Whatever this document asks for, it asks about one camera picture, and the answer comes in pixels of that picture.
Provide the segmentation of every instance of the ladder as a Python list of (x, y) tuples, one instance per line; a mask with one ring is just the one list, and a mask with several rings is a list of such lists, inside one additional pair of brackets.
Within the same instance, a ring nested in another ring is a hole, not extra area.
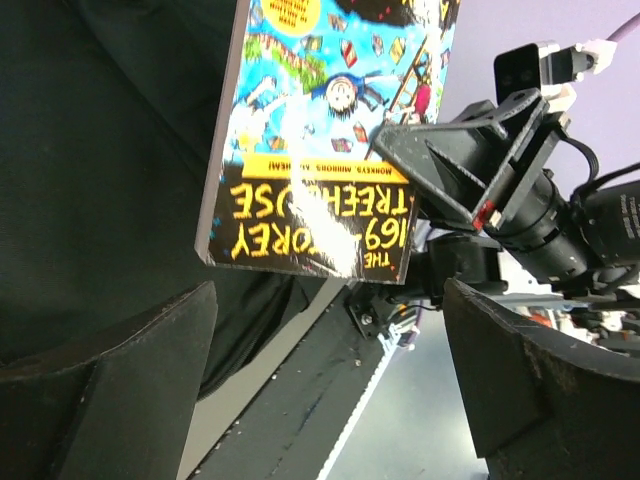
[[(440, 34), (440, 44), (442, 43), (443, 32)], [(418, 90), (418, 86), (420, 85), (420, 78), (422, 78), (426, 72), (427, 67), (429, 66), (429, 62), (431, 62), (431, 58), (429, 56), (430, 50), (430, 42), (433, 42), (433, 33), (428, 33), (425, 36), (422, 45), (416, 52), (413, 61), (411, 62), (411, 66), (407, 70), (407, 73), (404, 76), (404, 80), (398, 88), (396, 95), (393, 97), (391, 104), (389, 105), (389, 110), (394, 111), (395, 109), (402, 110), (407, 107), (413, 107), (416, 102), (416, 93)], [(384, 118), (382, 120), (382, 125), (398, 125), (398, 124), (406, 124), (411, 118), (410, 114), (402, 115), (402, 118), (399, 122), (395, 122), (393, 120), (387, 120)], [(369, 150), (365, 155), (364, 159), (369, 160), (373, 155), (373, 146), (369, 145)]]

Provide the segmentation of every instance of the black plastic part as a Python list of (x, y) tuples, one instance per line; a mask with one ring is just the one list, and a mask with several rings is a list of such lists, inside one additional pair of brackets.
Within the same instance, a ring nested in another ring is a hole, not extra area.
[(349, 317), (365, 338), (375, 339), (379, 333), (388, 331), (389, 318), (397, 308), (397, 302), (390, 302), (384, 292), (383, 285), (358, 283), (346, 297), (345, 307)]
[(212, 283), (0, 370), (0, 478), (175, 480), (211, 345)]
[(493, 61), (498, 104), (520, 90), (540, 89), (543, 82), (540, 47), (530, 43), (498, 55)]
[(404, 285), (385, 285), (383, 295), (396, 302), (429, 300), (439, 308), (444, 284), (449, 278), (473, 285), (487, 295), (499, 295), (508, 287), (502, 280), (496, 241), (460, 233), (451, 233), (427, 242), (427, 251), (414, 254)]
[(593, 66), (593, 57), (579, 52), (574, 46), (549, 54), (549, 62), (550, 83), (560, 85), (574, 82), (579, 73), (589, 70)]
[(418, 187), (421, 209), (437, 227), (478, 230), (493, 210), (501, 213), (494, 228), (510, 221), (562, 129), (538, 90), (514, 93), (492, 111), (486, 102), (473, 107), (452, 123), (384, 126), (374, 139)]
[(604, 264), (640, 263), (640, 181), (599, 190), (583, 207), (584, 237)]
[(447, 336), (493, 480), (636, 478), (640, 362), (530, 321), (450, 280)]
[(347, 295), (316, 321), (191, 479), (318, 477), (385, 354), (351, 325)]

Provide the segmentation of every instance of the children's book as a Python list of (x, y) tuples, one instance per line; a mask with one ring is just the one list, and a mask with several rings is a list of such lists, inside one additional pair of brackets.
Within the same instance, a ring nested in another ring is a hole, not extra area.
[(239, 0), (198, 227), (209, 265), (402, 283), (418, 205), (371, 148), (434, 122), (459, 0)]

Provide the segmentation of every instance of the black fabric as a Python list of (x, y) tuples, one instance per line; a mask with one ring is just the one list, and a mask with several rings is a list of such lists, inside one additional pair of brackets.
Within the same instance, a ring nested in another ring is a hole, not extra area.
[(305, 308), (293, 277), (206, 268), (193, 250), (234, 9), (0, 2), (2, 364), (213, 279), (211, 385), (256, 325), (270, 338)]

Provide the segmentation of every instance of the cartoon character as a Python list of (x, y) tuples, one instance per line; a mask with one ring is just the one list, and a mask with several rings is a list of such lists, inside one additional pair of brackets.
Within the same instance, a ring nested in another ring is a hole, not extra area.
[(262, 143), (267, 124), (274, 111), (284, 105), (287, 96), (282, 94), (262, 105), (260, 98), (264, 93), (276, 88), (276, 80), (266, 76), (247, 96), (240, 98), (231, 110), (229, 117), (229, 138), (223, 158), (231, 161), (233, 150), (254, 152), (256, 145)]
[(385, 100), (371, 84), (402, 81), (402, 79), (402, 75), (381, 75), (380, 72), (373, 72), (364, 77), (357, 77), (351, 73), (338, 73), (329, 77), (323, 85), (311, 90), (308, 95), (312, 100), (324, 98), (329, 105), (331, 116), (345, 120), (356, 111), (358, 102), (364, 103), (371, 111), (378, 105), (385, 105), (388, 102), (388, 99)]
[(409, 114), (409, 123), (427, 123), (427, 111), (431, 105), (431, 86), (433, 83), (433, 73), (431, 70), (431, 62), (427, 61), (424, 75), (420, 74), (420, 67), (425, 65), (414, 65), (414, 73), (418, 78), (418, 87), (416, 88), (415, 99), (413, 105), (395, 111), (385, 111), (385, 120), (391, 120), (396, 115)]

